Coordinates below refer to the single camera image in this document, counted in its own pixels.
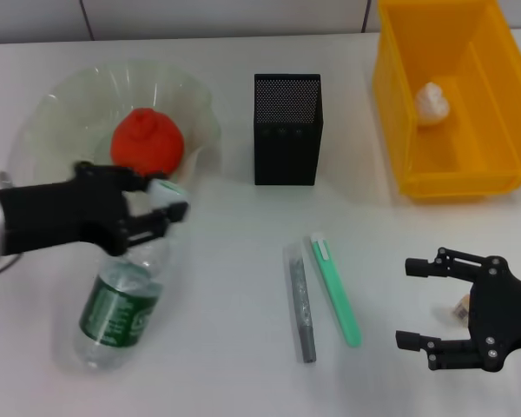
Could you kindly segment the orange fruit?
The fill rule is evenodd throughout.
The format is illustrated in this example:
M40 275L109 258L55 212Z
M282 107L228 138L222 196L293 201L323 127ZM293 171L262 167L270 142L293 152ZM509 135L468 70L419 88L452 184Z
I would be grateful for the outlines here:
M132 110L115 128L110 145L114 165L140 175L172 175L180 166L184 137L172 119L151 108Z

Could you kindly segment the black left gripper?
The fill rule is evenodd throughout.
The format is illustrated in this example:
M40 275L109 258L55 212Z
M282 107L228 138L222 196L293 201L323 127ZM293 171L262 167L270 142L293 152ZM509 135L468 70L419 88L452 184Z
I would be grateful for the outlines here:
M79 162L64 182L0 190L4 215L3 255L17 255L73 242L87 242L113 256L163 238L183 222L187 202L172 203L145 215L130 216L124 191L146 191L161 172Z

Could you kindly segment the white paper ball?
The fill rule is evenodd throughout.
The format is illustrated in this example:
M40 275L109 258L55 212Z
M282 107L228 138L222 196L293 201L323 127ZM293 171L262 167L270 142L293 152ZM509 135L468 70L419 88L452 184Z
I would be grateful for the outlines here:
M436 83L426 83L415 95L414 105L419 126L436 125L450 114L450 104Z

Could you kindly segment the grey pen with clear cap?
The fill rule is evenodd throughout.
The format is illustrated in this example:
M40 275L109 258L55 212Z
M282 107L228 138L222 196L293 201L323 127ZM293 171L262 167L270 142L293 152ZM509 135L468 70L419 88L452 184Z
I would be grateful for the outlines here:
M284 259L287 261L287 270L292 290L293 310L300 339L302 360L306 364L315 363L317 355L313 334L313 320L305 265L299 242L292 243L284 248Z

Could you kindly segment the yellow plastic storage bin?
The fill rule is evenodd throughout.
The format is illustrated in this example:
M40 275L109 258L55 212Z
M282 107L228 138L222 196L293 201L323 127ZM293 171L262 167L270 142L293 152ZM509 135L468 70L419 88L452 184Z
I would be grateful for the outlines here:
M521 53L497 0L379 0L373 95L399 192L413 199L501 195L521 185ZM419 126L414 98L436 83L450 104Z

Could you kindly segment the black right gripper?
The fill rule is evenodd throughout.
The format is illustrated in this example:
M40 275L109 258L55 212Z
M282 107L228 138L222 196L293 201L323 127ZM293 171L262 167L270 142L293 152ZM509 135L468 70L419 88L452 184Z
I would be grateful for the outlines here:
M507 356L521 349L521 281L506 259L439 248L433 261L407 258L405 272L414 277L451 277L474 281L470 292L471 340L442 340L397 331L399 349L424 350L430 370L483 369L498 372Z

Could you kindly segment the clear glass fruit plate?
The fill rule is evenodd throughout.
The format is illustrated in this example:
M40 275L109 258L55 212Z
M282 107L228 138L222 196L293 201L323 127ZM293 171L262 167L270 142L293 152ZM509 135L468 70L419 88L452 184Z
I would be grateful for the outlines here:
M114 165L109 151L115 128L132 110L151 108L170 117L183 134L181 164L166 177L171 190L191 202L199 155L221 137L212 101L205 83L162 61L114 61L80 70L29 115L6 171L15 185L29 186L69 179L76 162Z

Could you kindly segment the clear green label water bottle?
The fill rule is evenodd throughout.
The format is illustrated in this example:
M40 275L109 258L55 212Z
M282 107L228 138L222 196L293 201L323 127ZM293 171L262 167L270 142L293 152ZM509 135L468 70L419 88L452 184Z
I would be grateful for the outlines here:
M163 237L140 243L125 255L105 258L75 338L76 354L91 370L116 369L137 350L155 311L177 281L175 257L187 214L185 207Z

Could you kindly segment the beige eraser with barcode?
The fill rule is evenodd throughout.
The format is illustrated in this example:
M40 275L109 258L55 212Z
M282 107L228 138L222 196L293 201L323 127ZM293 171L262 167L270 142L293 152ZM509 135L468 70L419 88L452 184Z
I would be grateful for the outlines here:
M468 326L470 310L470 296L464 295L453 309L453 316L465 327Z

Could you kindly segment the black mesh pen holder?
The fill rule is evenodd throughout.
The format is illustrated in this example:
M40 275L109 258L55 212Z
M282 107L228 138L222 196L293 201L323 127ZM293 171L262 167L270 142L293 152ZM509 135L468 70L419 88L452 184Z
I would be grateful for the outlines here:
M324 126L319 74L254 76L254 183L313 186Z

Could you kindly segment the green pen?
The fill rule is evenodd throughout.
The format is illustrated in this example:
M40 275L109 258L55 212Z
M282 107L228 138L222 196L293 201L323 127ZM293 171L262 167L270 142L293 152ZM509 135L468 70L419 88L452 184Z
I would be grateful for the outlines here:
M333 261L327 240L323 234L315 233L310 236L310 241L344 339L348 346L352 348L359 347L362 343L362 333L341 281L339 271Z

